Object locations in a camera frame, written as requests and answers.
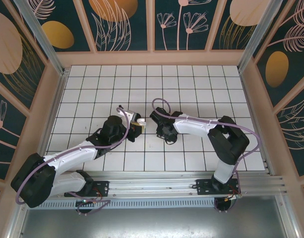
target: black mounting plate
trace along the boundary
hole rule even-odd
[[[82,197],[97,197],[98,194],[94,188],[98,189],[103,197],[107,197],[109,193],[109,181],[93,181],[93,189],[88,194],[84,194],[82,192],[76,192],[76,194]],[[67,192],[64,193],[64,196],[73,197]]]
[[[220,194],[232,194],[233,190],[230,188],[230,186],[237,192],[238,191],[238,180],[236,178],[232,178],[228,181],[227,184],[223,186],[223,188],[220,191],[215,190],[215,188],[212,186],[211,179],[197,179],[196,185],[193,186],[193,188],[197,189],[198,195],[220,195]]]

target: dark teal wallpaper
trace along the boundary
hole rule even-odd
[[[216,0],[155,0],[155,50],[204,50]]]
[[[30,108],[45,65],[0,1],[0,82]]]
[[[244,50],[267,4],[267,0],[227,0],[212,49]]]
[[[28,0],[28,3],[56,52],[90,51],[72,0]]]
[[[0,94],[0,179],[5,179],[26,116]]]
[[[97,51],[146,51],[145,0],[82,0]]]
[[[294,2],[257,67],[274,106],[304,77],[304,0]]]
[[[283,135],[296,169],[304,175],[304,90],[294,97],[278,114]]]
[[[280,14],[282,13],[283,8],[284,8],[285,5],[287,4],[287,2],[288,2],[288,0],[283,0],[283,1],[282,1],[282,4],[281,4],[281,6],[280,6],[280,9],[277,11],[277,13],[276,13],[275,17],[273,18],[273,20],[272,20],[272,22],[271,22],[269,28],[268,28],[267,31],[265,32],[265,34],[264,34],[264,36],[263,36],[263,38],[262,38],[260,44],[257,46],[256,50],[255,50],[254,53],[253,53],[253,57],[254,57],[254,58],[255,58],[255,56],[257,55],[257,53],[259,52],[259,50],[261,49],[261,47],[262,47],[262,45],[263,45],[263,43],[264,43],[264,41],[265,41],[265,38],[269,35],[270,31],[272,30],[272,28],[273,28],[275,22],[277,21],[277,19],[279,18]]]

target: enclosure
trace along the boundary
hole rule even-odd
[[[243,198],[230,212],[216,213],[215,196],[191,187],[217,168],[209,139],[158,138],[155,98],[192,117],[229,116],[260,136],[237,167]],[[80,144],[120,105],[145,118],[143,133],[71,169],[109,181],[109,206],[87,218],[61,195],[34,209],[15,203],[10,183],[29,155]],[[247,153],[257,140],[245,133]],[[123,225],[126,215],[134,219]],[[0,0],[0,237],[67,229],[304,237],[304,0]]]

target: white tiled floor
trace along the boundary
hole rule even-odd
[[[124,142],[105,156],[74,169],[85,171],[214,171],[218,157],[207,137],[178,135],[174,145],[156,137],[156,124],[148,118],[151,102],[160,97],[172,111],[201,118],[224,115],[253,130],[236,66],[203,65],[74,65],[71,67],[53,127],[47,154],[84,141],[102,127],[116,107],[147,117],[145,134],[136,142]],[[248,135],[250,145],[256,139]],[[246,157],[239,171],[263,171],[260,152]]]

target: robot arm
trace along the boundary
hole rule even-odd
[[[144,130],[145,122],[140,115],[132,111],[126,111],[130,126],[127,139],[135,141]],[[54,155],[40,156],[35,153],[30,155],[11,182],[11,186],[18,191],[26,177],[40,164],[61,155],[37,171],[25,184],[20,196],[29,207],[36,207],[43,203],[49,196],[65,192],[82,192],[87,195],[93,188],[93,179],[83,170],[65,173],[73,167],[88,161],[98,159],[113,148],[98,149],[92,146],[109,146],[120,141],[126,132],[122,119],[118,116],[110,116],[104,122],[103,127],[79,145]]]
[[[169,116],[162,108],[157,108],[156,110],[161,114]],[[219,158],[217,169],[212,177],[212,185],[216,190],[220,190],[231,179],[238,158],[248,146],[249,139],[240,129],[235,127],[194,121],[192,120],[193,117],[189,117],[182,112],[174,112],[172,114],[172,117],[178,116],[187,119],[168,119],[156,112],[152,112],[150,117],[158,125],[156,129],[157,136],[164,139],[166,143],[175,143],[179,133],[201,137],[208,136]],[[227,116],[211,121],[235,124]]]

